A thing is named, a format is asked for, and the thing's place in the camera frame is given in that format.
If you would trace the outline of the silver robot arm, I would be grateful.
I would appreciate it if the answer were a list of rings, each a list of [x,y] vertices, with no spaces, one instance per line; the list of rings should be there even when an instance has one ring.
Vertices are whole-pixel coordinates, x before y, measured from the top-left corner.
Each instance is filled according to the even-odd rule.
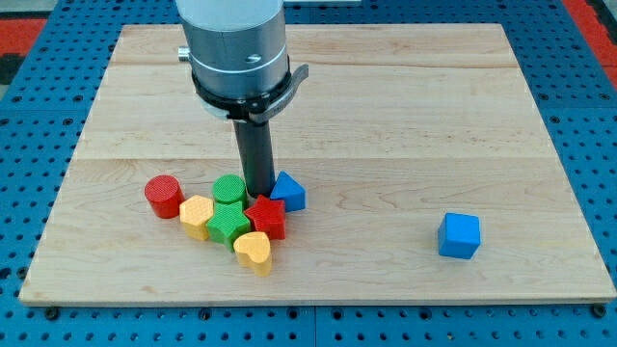
[[[190,62],[204,89],[253,98],[289,71],[282,0],[177,0]]]

